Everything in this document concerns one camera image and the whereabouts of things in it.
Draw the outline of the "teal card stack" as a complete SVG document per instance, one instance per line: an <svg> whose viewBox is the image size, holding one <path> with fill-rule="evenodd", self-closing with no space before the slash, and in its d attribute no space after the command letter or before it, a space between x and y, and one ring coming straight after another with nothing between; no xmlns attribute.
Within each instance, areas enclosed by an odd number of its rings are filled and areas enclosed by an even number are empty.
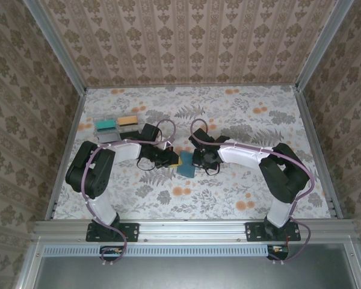
<svg viewBox="0 0 361 289"><path fill-rule="evenodd" d="M102 120L95 123L96 132L113 132L116 131L116 123L114 120Z"/></svg>

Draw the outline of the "grey metal sheet panel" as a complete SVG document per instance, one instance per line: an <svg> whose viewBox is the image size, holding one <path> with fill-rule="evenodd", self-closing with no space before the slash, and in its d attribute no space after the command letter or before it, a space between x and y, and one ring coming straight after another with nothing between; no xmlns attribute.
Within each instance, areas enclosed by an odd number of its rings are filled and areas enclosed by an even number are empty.
<svg viewBox="0 0 361 289"><path fill-rule="evenodd" d="M357 289L342 261L263 258L46 258L34 289Z"/></svg>

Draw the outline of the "aluminium table side rail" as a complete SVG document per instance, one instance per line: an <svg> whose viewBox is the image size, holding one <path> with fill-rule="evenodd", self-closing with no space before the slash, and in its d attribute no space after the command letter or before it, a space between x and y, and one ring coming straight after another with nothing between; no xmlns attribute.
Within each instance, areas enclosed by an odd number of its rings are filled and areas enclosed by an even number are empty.
<svg viewBox="0 0 361 289"><path fill-rule="evenodd" d="M331 218L343 219L344 215L339 204L332 179L330 177L326 161L322 154L321 146L313 125L309 109L307 107L304 94L301 90L294 90L295 99L297 106L300 110L301 119L303 126L306 130L307 139L312 151L313 160L315 162L316 171L318 174L319 181L321 183L322 189L326 196L327 206L330 211Z"/></svg>
<svg viewBox="0 0 361 289"><path fill-rule="evenodd" d="M50 221L51 219L53 219L54 214L55 214L58 198L61 193L61 188L62 188L62 185L64 182L66 169L67 169L67 166L69 163L70 154L71 154L71 151L73 148L73 143L75 141L76 132L78 130L81 115L84 110L86 93L87 93L87 89L85 89L84 93L81 94L79 97L78 106L76 108L75 115L74 115L74 118L72 121L72 125L71 125L70 131L69 131L69 135L67 137L66 147L65 147L64 153L63 153L63 158L60 163L60 167L59 167L59 170L57 173L55 184L52 189L51 198L50 198L48 208L46 211L46 215L45 215L46 221Z"/></svg>

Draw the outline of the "clear plastic organizer box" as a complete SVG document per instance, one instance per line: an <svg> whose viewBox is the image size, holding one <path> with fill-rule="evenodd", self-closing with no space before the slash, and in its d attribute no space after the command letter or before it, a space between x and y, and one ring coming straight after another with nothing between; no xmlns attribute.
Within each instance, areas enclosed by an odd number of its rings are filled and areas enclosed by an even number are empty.
<svg viewBox="0 0 361 289"><path fill-rule="evenodd" d="M93 123L94 123L94 136L97 138L98 135L101 135L101 134L109 134L109 133L118 133L118 135L120 136L120 140L123 139L123 136L125 136L127 133L120 133L119 131L119 124L117 122L117 118L118 117L122 117L122 116L131 116L131 115L136 115L138 117L138 123L140 128L139 128L139 131L132 131L132 132L140 132L142 127L143 127L143 121L142 119L138 116L138 114L136 113L129 113L129 114L125 114L125 113L122 113L122 114L109 114L109 115L103 115L103 116L96 116L93 118ZM95 123L98 122L98 121L102 121L102 120L114 120L115 123L116 123L116 131L113 131L113 132L104 132L104 133L98 133L96 132L96 127L95 127Z"/></svg>

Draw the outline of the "grey card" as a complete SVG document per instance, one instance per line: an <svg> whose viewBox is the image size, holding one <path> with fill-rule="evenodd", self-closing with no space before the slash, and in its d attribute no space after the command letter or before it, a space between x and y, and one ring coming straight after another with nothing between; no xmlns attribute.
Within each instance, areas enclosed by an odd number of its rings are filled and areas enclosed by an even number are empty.
<svg viewBox="0 0 361 289"><path fill-rule="evenodd" d="M120 136L118 133L109 133L98 135L98 140L100 143L112 143L115 141L120 141Z"/></svg>

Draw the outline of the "aluminium frame post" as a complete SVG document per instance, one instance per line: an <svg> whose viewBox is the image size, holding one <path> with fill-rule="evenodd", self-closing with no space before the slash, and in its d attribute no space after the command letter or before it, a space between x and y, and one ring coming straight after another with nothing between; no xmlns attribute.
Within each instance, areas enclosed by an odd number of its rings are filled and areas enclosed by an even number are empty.
<svg viewBox="0 0 361 289"><path fill-rule="evenodd" d="M84 79L80 75L79 70L76 68L73 58L69 55L62 37L58 35L58 31L54 28L54 25L46 10L43 8L42 3L40 0L23 1L28 10L31 12L53 52L57 56L67 76L70 78L74 88L80 96L85 95L86 85Z"/></svg>
<svg viewBox="0 0 361 289"><path fill-rule="evenodd" d="M353 2L354 0L336 1L333 11L330 13L324 28L319 34L319 37L297 78L295 84L298 91L303 91L306 87L326 50L330 47L331 41L333 40Z"/></svg>

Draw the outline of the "aluminium frame rail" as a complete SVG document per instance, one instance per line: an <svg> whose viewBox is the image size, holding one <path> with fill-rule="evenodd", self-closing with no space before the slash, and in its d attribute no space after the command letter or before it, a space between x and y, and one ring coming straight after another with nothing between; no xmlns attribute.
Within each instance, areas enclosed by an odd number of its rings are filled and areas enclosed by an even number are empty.
<svg viewBox="0 0 361 289"><path fill-rule="evenodd" d="M361 245L351 241L344 244L355 288L361 289Z"/></svg>
<svg viewBox="0 0 361 289"><path fill-rule="evenodd" d="M143 244L243 244L247 242L248 223L255 220L134 220L138 223L138 243ZM310 243L347 243L358 239L353 222L347 219L304 219L299 221L303 243L311 230ZM84 220L50 220L35 224L31 241L84 244Z"/></svg>
<svg viewBox="0 0 361 289"><path fill-rule="evenodd" d="M34 289L42 255L43 245L39 242L29 246L15 289Z"/></svg>

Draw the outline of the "aluminium lower frame rail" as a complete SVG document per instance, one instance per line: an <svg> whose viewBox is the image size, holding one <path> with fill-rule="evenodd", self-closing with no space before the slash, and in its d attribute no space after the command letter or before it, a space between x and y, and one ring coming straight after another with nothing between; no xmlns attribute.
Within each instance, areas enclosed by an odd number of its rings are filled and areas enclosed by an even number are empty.
<svg viewBox="0 0 361 289"><path fill-rule="evenodd" d="M355 288L361 289L361 245L351 241L344 244Z"/></svg>
<svg viewBox="0 0 361 289"><path fill-rule="evenodd" d="M29 246L15 289L34 289L42 255L43 245L39 242Z"/></svg>

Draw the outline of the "blue folding card holder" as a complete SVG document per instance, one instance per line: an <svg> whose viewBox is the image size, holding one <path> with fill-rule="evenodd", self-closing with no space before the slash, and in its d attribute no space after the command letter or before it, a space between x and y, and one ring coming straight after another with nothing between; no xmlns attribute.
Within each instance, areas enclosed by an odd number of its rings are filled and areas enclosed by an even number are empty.
<svg viewBox="0 0 361 289"><path fill-rule="evenodd" d="M193 166L193 154L187 151L180 152L182 164L177 167L177 174L186 178L194 178L195 167Z"/></svg>

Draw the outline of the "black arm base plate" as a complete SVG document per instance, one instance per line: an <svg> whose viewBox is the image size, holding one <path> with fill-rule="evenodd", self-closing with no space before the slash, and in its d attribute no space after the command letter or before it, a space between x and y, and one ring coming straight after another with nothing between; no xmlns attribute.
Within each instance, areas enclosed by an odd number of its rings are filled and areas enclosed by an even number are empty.
<svg viewBox="0 0 361 289"><path fill-rule="evenodd" d="M127 242L137 242L140 225L138 223L120 223L118 230L125 236ZM115 230L106 228L96 222L87 227L85 240L87 242L123 242L123 237Z"/></svg>
<svg viewBox="0 0 361 289"><path fill-rule="evenodd" d="M287 222L281 228L265 222L247 222L245 223L245 233L248 242L301 240L300 230L294 222Z"/></svg>

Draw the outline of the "aluminium front frame rail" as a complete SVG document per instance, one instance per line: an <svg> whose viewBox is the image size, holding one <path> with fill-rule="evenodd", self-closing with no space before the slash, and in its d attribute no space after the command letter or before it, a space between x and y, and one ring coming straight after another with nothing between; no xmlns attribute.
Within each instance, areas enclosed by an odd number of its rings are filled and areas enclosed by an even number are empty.
<svg viewBox="0 0 361 289"><path fill-rule="evenodd" d="M143 244L243 244L247 242L248 223L255 220L134 220L138 223L138 243ZM303 243L311 230L310 243L347 243L358 239L353 222L347 219L304 219L299 221ZM31 241L84 244L84 220L50 220L35 224Z"/></svg>

